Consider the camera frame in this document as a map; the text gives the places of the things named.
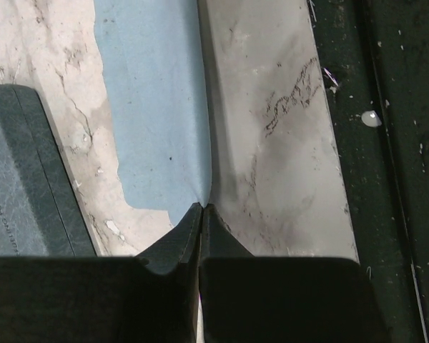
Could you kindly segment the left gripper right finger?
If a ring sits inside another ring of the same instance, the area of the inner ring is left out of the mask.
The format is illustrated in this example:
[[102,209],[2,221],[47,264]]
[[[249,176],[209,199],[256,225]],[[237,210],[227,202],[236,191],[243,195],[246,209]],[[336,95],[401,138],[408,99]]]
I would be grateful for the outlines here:
[[206,342],[388,342],[373,286],[337,257],[256,257],[215,206],[203,211],[199,292]]

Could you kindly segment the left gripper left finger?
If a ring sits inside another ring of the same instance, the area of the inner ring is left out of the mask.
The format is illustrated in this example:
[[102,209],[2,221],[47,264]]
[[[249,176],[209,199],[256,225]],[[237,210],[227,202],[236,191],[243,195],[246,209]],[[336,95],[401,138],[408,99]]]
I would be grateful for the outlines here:
[[194,342],[202,212],[135,257],[0,258],[0,342]]

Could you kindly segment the blue-grey glasses case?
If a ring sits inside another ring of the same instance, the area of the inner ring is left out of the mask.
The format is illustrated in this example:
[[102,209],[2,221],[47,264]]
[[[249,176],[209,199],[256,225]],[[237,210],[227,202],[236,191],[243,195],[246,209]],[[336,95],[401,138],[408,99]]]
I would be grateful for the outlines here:
[[0,85],[0,257],[95,254],[39,95]]

